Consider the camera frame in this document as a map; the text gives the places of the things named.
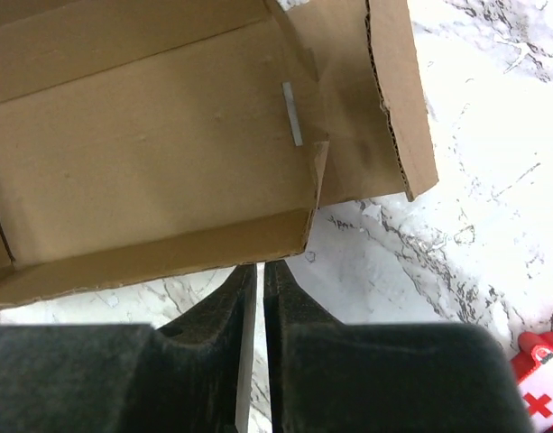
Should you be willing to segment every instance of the corrugated cardboard edge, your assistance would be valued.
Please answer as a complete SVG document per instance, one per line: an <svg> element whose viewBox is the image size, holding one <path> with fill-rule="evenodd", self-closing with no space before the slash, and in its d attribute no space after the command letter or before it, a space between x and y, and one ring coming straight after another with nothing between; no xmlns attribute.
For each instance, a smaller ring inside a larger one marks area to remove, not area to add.
<svg viewBox="0 0 553 433"><path fill-rule="evenodd" d="M406 0L365 0L368 47L409 201L438 182Z"/></svg>

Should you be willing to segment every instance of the cardboard box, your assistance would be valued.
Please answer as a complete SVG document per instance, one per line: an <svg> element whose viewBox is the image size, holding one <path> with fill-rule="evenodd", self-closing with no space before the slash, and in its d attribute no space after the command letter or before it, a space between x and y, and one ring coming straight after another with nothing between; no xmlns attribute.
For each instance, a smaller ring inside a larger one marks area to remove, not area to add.
<svg viewBox="0 0 553 433"><path fill-rule="evenodd" d="M325 164L325 204L432 186L406 1L370 7L383 110L364 0L0 0L0 308L301 253Z"/></svg>

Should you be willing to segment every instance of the marble floor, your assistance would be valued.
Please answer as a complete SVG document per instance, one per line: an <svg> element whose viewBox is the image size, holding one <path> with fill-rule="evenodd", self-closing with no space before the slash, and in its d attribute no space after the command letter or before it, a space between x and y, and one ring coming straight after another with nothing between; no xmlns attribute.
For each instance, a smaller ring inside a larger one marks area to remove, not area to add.
<svg viewBox="0 0 553 433"><path fill-rule="evenodd" d="M309 249L289 264L345 322L477 323L513 355L521 331L553 330L553 0L409 7L441 181L414 203L395 195L321 209ZM229 272L7 309L0 323L158 327ZM261 316L256 329L250 431L267 432Z"/></svg>

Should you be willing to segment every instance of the floor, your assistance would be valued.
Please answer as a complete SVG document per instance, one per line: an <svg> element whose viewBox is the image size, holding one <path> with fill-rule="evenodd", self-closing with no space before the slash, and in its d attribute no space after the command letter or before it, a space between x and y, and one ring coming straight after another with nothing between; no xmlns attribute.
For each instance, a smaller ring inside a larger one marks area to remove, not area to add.
<svg viewBox="0 0 553 433"><path fill-rule="evenodd" d="M441 181L414 203L321 209L309 249L289 264L345 322L478 323L513 355L521 331L553 330L553 0L409 6ZM7 309L0 323L158 327L229 272ZM262 317L256 329L250 431L267 432Z"/></svg>

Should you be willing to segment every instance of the red object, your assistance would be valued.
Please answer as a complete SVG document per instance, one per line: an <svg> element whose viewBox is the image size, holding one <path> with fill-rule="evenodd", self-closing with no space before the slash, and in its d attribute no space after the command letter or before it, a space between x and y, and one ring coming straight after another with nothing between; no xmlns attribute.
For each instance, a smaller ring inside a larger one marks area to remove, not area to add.
<svg viewBox="0 0 553 433"><path fill-rule="evenodd" d="M523 402L537 432L553 431L553 332L523 332L519 348L511 363Z"/></svg>

